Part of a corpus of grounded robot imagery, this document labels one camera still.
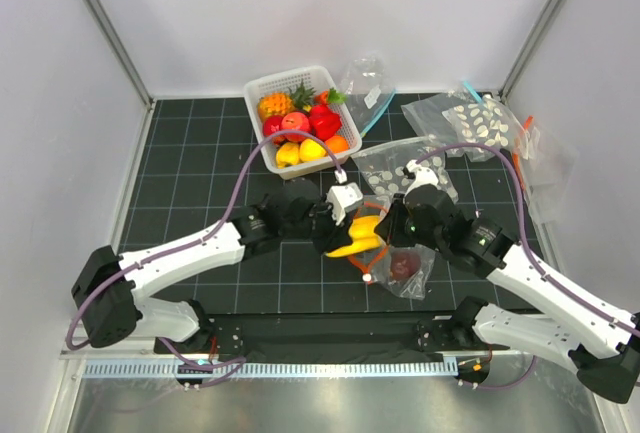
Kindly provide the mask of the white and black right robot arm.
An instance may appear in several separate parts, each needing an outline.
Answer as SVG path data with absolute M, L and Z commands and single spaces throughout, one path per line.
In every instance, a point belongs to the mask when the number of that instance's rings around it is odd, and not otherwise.
M 390 246 L 427 247 L 544 315 L 522 316 L 467 297 L 446 326 L 460 348 L 481 342 L 528 352 L 564 367 L 606 400 L 631 398 L 639 381 L 637 316 L 579 287 L 496 222 L 470 219 L 444 192 L 420 186 L 395 195 L 375 232 Z

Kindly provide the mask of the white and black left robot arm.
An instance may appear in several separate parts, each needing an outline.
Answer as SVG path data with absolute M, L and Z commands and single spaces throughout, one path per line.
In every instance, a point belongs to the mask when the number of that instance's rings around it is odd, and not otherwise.
M 352 184 L 323 196 L 267 195 L 215 224 L 169 243 L 118 255 L 110 246 L 94 250 L 71 289 L 77 306 L 73 326 L 83 326 L 81 343 L 66 336 L 70 350 L 105 348 L 130 336 L 164 338 L 190 353 L 208 348 L 212 330 L 192 300 L 171 302 L 156 293 L 219 267 L 239 264 L 276 250 L 285 239 L 302 239 L 328 255 L 350 243 L 349 228 L 362 193 Z

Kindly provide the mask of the yellow banana bunch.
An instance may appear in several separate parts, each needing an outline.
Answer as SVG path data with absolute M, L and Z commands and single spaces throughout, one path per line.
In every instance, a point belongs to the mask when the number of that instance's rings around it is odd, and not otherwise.
M 382 247 L 384 242 L 375 232 L 380 221 L 380 217 L 375 215 L 355 218 L 348 229 L 348 244 L 330 250 L 326 256 L 342 258 Z

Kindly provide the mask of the orange zipper clear bag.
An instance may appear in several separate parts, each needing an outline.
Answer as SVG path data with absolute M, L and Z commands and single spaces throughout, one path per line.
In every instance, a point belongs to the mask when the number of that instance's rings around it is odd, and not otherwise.
M 348 255 L 347 260 L 360 270 L 365 283 L 379 284 L 400 298 L 423 300 L 435 252 L 421 245 L 393 247 L 379 243 L 376 248 Z

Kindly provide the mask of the yellow lemon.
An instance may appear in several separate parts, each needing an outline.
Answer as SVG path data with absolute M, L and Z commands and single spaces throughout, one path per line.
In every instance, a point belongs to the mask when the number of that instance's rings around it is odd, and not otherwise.
M 305 139 L 299 145 L 299 159 L 303 163 L 313 162 L 326 156 L 326 149 L 316 140 Z

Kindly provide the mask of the dark red plum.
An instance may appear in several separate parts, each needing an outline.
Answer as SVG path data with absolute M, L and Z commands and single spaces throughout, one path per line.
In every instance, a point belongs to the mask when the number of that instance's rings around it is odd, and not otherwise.
M 390 276 L 393 280 L 407 280 L 420 269 L 421 257 L 414 251 L 394 251 L 391 254 Z

